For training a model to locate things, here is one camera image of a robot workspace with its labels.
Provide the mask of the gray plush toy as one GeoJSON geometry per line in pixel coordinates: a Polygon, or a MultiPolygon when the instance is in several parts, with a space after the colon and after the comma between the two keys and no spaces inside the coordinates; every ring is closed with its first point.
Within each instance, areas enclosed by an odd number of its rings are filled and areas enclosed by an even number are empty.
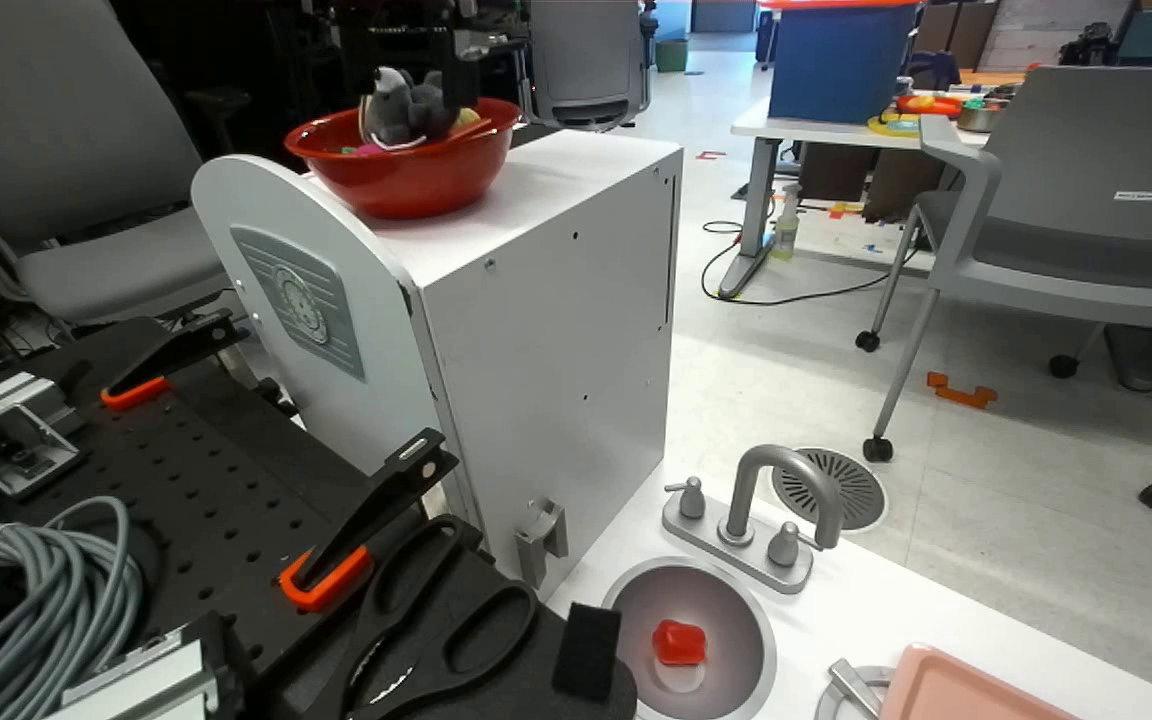
{"type": "Polygon", "coordinates": [[[456,105],[448,101],[438,72],[413,81],[404,68],[380,66],[356,124],[365,139],[387,150],[445,139],[456,124],[456,105]]]}

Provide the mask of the gray toy faucet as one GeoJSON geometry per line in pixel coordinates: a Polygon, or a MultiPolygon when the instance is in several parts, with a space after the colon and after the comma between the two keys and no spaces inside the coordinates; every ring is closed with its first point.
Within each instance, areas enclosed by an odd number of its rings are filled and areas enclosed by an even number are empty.
{"type": "Polygon", "coordinates": [[[805,461],[805,447],[755,443],[736,461],[736,480],[726,501],[713,501],[701,477],[667,487],[660,508],[660,524],[732,564],[736,573],[760,582],[781,596],[798,596],[810,582],[810,564],[818,553],[841,543],[841,508],[835,487],[814,477],[805,461]],[[773,521],[755,491],[764,480],[798,477],[818,491],[818,521],[773,521]]]}

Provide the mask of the red toy in sink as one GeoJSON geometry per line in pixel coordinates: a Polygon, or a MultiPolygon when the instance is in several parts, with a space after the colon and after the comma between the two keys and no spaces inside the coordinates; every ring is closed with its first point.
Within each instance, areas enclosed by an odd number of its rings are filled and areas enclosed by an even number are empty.
{"type": "Polygon", "coordinates": [[[688,621],[660,621],[652,627],[652,661],[660,669],[701,669],[707,661],[707,636],[688,621]]]}

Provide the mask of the gray toy sink basin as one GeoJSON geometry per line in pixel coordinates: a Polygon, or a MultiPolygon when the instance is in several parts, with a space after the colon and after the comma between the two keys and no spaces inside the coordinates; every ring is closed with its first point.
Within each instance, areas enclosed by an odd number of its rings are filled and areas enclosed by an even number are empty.
{"type": "Polygon", "coordinates": [[[725,573],[688,561],[645,561],[607,593],[621,618],[617,661],[634,686],[634,720],[751,720],[777,679],[773,631],[755,601],[725,573]],[[701,624],[707,661],[701,669],[660,669],[652,627],[660,621],[701,624]]]}

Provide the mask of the white desk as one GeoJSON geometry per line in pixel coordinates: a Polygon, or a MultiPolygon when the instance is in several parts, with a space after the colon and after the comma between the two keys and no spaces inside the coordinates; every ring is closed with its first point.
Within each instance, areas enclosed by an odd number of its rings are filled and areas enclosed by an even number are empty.
{"type": "Polygon", "coordinates": [[[826,120],[773,118],[767,105],[745,108],[732,120],[732,131],[751,139],[749,195],[745,195],[745,220],[736,233],[736,255],[726,260],[717,295],[736,302],[755,282],[755,273],[764,267],[764,260],[773,252],[767,201],[773,201],[777,155],[787,143],[919,151],[922,129],[928,129],[928,120],[919,120],[910,131],[878,131],[872,124],[826,124],[826,120]]]}

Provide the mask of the black sponge block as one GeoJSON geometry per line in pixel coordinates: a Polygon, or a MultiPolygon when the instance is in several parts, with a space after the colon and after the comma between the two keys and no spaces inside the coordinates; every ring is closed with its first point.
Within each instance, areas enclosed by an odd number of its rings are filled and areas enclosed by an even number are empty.
{"type": "Polygon", "coordinates": [[[550,687],[602,704],[613,697],[617,643],[621,618],[613,607],[570,603],[550,669],[550,687]]]}

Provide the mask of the white office chair background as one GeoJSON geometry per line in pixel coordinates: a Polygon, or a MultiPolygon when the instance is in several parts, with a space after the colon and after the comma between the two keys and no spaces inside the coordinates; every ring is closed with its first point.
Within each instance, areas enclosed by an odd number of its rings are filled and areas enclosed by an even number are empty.
{"type": "Polygon", "coordinates": [[[648,105],[640,0],[527,0],[532,114],[617,129],[648,105]]]}

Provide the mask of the black orange clamp near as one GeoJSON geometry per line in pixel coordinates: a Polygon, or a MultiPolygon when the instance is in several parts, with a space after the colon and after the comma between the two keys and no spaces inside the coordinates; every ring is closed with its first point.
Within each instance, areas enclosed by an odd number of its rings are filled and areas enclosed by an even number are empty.
{"type": "Polygon", "coordinates": [[[372,491],[333,529],[325,543],[305,549],[274,573],[281,596],[294,613],[325,613],[367,575],[377,549],[372,538],[408,513],[432,484],[456,468],[436,428],[419,428],[377,471],[372,491]]]}

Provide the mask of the black orange clamp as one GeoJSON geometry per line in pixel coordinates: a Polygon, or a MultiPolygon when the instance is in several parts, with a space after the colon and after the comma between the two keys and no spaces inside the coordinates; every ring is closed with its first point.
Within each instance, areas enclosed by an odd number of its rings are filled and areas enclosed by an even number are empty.
{"type": "Polygon", "coordinates": [[[171,393],[177,378],[215,359],[224,347],[240,345],[242,330],[233,316],[209,316],[189,330],[167,334],[148,354],[139,354],[114,381],[108,381],[95,400],[108,412],[136,412],[156,396],[171,393]]]}
{"type": "Polygon", "coordinates": [[[333,529],[325,543],[305,549],[274,573],[281,596],[294,613],[325,613],[367,575],[377,549],[372,538],[408,513],[432,484],[456,468],[436,428],[419,428],[377,471],[372,491],[333,529]]]}

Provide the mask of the black perforated board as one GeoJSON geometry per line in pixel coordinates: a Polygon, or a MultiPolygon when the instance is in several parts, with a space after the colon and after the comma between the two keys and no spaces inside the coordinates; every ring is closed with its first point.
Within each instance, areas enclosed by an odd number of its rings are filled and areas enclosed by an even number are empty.
{"type": "Polygon", "coordinates": [[[211,717],[267,717],[356,613],[294,613],[274,573],[372,491],[215,359],[136,412],[95,393],[164,342],[148,320],[0,373],[0,720],[123,720],[148,686],[211,717]]]}

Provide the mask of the orange floor tape marker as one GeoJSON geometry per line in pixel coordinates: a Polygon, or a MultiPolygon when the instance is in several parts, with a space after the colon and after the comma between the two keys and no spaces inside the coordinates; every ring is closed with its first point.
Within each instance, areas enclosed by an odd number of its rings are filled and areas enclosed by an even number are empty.
{"type": "Polygon", "coordinates": [[[960,390],[946,373],[928,373],[922,385],[935,400],[962,403],[962,410],[991,410],[998,396],[988,385],[960,390]]]}

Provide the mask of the black orange clamp far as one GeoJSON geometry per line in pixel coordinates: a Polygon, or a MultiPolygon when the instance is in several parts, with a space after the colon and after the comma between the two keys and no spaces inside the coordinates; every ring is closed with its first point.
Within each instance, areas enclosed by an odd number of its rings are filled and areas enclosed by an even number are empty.
{"type": "Polygon", "coordinates": [[[171,393],[177,378],[215,359],[224,347],[240,345],[242,330],[233,316],[209,316],[189,330],[167,334],[148,354],[139,354],[114,381],[108,381],[95,400],[108,412],[136,412],[156,396],[171,393]]]}

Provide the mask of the gray office chair right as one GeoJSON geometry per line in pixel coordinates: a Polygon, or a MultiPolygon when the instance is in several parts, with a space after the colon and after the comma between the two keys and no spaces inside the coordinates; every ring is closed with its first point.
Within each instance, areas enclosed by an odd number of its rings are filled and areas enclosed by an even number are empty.
{"type": "Polygon", "coordinates": [[[941,302],[1152,330],[1152,68],[1035,68],[982,143],[945,118],[919,120],[919,151],[956,169],[956,191],[922,191],[897,243],[932,243],[928,292],[861,454],[891,455],[886,424],[941,302]]]}

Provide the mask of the gray office chair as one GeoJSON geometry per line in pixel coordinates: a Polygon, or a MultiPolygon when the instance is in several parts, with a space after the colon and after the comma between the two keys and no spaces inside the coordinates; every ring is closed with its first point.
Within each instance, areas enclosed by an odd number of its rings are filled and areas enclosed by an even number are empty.
{"type": "Polygon", "coordinates": [[[0,241],[56,320],[209,304],[224,267],[189,206],[199,151],[108,0],[0,0],[0,241]]]}
{"type": "Polygon", "coordinates": [[[928,292],[861,454],[891,455],[886,424],[941,302],[1152,330],[1152,68],[1035,68],[982,143],[945,118],[919,120],[919,151],[956,169],[956,191],[922,191],[897,243],[932,243],[928,292]]]}

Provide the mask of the gray office chair left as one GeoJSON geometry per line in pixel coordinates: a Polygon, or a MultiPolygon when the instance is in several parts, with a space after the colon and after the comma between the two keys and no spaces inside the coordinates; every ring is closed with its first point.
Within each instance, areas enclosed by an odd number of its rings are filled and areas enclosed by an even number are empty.
{"type": "Polygon", "coordinates": [[[0,0],[0,241],[56,320],[209,304],[224,267],[189,206],[199,151],[108,0],[0,0]]]}

